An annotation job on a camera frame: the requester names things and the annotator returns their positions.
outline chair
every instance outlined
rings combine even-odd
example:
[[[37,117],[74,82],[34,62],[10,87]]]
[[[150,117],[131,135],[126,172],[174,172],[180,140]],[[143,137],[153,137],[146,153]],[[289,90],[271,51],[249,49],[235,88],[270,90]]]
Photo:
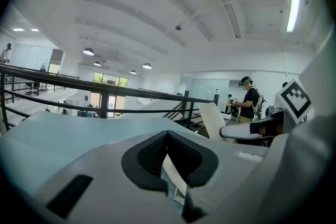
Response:
[[[226,124],[215,103],[204,104],[200,108],[200,112],[210,139],[224,142],[233,141],[232,139],[221,137],[219,133]]]
[[[26,82],[26,85],[30,87],[30,91],[26,92],[25,95],[31,95],[31,94],[39,95],[38,93],[39,82]]]

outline ceiling light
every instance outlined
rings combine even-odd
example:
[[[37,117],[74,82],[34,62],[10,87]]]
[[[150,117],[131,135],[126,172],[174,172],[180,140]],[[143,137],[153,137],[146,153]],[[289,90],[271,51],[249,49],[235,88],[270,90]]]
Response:
[[[144,63],[142,66],[144,69],[152,69],[152,66],[150,63]]]
[[[93,53],[93,50],[92,50],[91,48],[86,48],[83,52],[84,52],[85,54],[87,54],[87,55],[90,55],[90,56],[95,55],[95,54]]]
[[[296,19],[299,13],[300,0],[292,0],[290,7],[289,20],[287,25],[287,32],[293,32]]]

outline tabletop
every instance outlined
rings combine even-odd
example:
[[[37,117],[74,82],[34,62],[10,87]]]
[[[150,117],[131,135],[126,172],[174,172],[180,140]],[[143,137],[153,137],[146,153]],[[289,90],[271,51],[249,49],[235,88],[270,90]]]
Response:
[[[0,137],[0,157],[12,183],[33,195],[50,176],[85,152],[162,130],[195,134],[167,118],[107,120],[41,111]]]

